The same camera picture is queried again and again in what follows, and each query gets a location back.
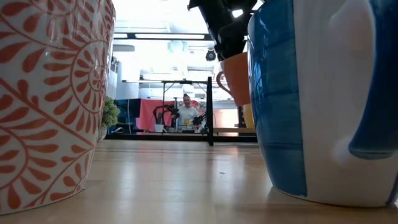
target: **camera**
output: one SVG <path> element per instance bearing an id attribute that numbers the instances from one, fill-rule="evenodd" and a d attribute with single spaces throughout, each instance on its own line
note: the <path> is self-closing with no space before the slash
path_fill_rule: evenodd
<path id="1" fill-rule="evenodd" d="M 206 60 L 208 62 L 211 62 L 216 60 L 216 58 L 217 58 L 216 52 L 213 49 L 209 49 L 206 54 Z"/>

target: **green plant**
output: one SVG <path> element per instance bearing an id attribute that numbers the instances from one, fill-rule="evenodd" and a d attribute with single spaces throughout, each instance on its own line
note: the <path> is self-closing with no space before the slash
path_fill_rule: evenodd
<path id="1" fill-rule="evenodd" d="M 119 113 L 120 110 L 114 104 L 114 100 L 110 97 L 106 97 L 101 127 L 109 128 L 110 126 L 117 124 Z"/>

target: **blue ceramic pot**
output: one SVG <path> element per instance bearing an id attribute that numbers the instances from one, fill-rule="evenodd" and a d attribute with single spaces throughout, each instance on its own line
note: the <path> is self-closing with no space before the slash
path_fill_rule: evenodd
<path id="1" fill-rule="evenodd" d="M 398 192 L 398 1 L 270 0 L 249 23 L 249 82 L 274 186 L 382 207 Z"/>

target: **person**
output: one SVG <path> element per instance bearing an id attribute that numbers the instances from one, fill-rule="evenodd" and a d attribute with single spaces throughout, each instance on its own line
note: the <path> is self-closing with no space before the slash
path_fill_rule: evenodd
<path id="1" fill-rule="evenodd" d="M 192 119 L 199 116 L 199 112 L 191 105 L 191 98 L 187 94 L 183 96 L 183 103 L 183 106 L 178 107 L 178 113 L 180 114 L 177 123 L 178 131 L 195 130 L 195 127 L 192 126 Z"/>

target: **orange patterned vase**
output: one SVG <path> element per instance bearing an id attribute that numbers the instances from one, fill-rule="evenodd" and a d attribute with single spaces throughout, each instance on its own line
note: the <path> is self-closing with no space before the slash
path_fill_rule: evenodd
<path id="1" fill-rule="evenodd" d="M 84 188 L 114 19 L 110 0 L 0 1 L 0 215 Z"/>

